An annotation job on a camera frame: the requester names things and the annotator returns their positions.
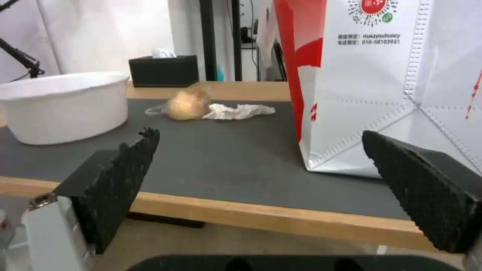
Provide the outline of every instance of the cable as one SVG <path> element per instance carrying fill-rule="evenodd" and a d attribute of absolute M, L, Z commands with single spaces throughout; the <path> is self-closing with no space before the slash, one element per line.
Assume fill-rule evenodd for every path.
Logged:
<path fill-rule="evenodd" d="M 254 60 L 254 5 L 253 0 L 249 0 L 251 3 L 251 60 L 253 61 L 254 66 L 256 67 L 256 78 L 258 77 L 259 73 L 259 66 L 257 61 Z"/>
<path fill-rule="evenodd" d="M 226 0 L 226 8 L 228 9 L 229 25 L 231 26 L 231 36 L 234 38 L 233 21 L 231 20 L 231 10 L 229 10 L 229 0 Z"/>
<path fill-rule="evenodd" d="M 15 78 L 15 79 L 13 79 L 12 81 L 9 81 L 8 83 L 15 82 L 15 81 L 18 81 L 18 80 L 20 80 L 20 79 L 23 79 L 23 78 L 25 78 L 25 77 L 26 77 L 27 75 L 29 75 L 29 74 L 30 74 L 30 72 L 27 72 L 26 74 L 24 74 L 24 75 L 22 75 L 22 76 L 20 76 L 20 77 L 18 77 L 18 78 Z"/>

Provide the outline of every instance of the plastic bag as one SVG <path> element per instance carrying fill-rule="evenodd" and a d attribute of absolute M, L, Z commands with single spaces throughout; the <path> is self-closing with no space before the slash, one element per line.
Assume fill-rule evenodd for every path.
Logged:
<path fill-rule="evenodd" d="M 145 114 L 148 116 L 168 114 L 178 121 L 196 120 L 210 112 L 210 103 L 207 90 L 181 90 L 166 103 L 146 109 Z"/>

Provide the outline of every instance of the white paper bag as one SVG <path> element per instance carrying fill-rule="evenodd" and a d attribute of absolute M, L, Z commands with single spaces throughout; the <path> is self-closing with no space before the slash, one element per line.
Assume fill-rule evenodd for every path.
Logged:
<path fill-rule="evenodd" d="M 378 176 L 373 130 L 481 174 L 482 1 L 274 3 L 308 170 Z"/>

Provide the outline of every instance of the wooden table edge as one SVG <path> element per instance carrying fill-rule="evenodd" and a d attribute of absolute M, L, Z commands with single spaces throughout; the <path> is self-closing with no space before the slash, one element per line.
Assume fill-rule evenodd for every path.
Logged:
<path fill-rule="evenodd" d="M 0 176 L 0 191 L 33 197 L 58 183 Z M 409 220 L 140 192 L 131 211 L 208 223 L 438 252 Z"/>

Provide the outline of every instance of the red logo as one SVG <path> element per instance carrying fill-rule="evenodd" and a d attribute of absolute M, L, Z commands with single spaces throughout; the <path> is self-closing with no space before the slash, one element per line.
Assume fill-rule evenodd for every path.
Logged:
<path fill-rule="evenodd" d="M 477 82 L 475 82 L 474 92 L 472 93 L 472 99 L 470 100 L 469 107 L 467 108 L 467 114 L 465 115 L 465 119 L 469 118 L 469 114 L 470 114 L 470 111 L 472 110 L 472 105 L 474 104 L 475 96 L 477 95 L 477 91 L 479 90 L 481 81 L 482 81 L 482 70 L 481 70 L 481 73 L 479 74 L 479 78 L 477 79 Z"/>
<path fill-rule="evenodd" d="M 376 14 L 383 10 L 385 0 L 361 0 L 361 9 L 367 14 Z"/>
<path fill-rule="evenodd" d="M 314 122 L 316 120 L 316 110 L 318 109 L 318 103 L 316 103 L 315 105 L 313 105 L 313 107 L 311 108 L 311 121 Z"/>

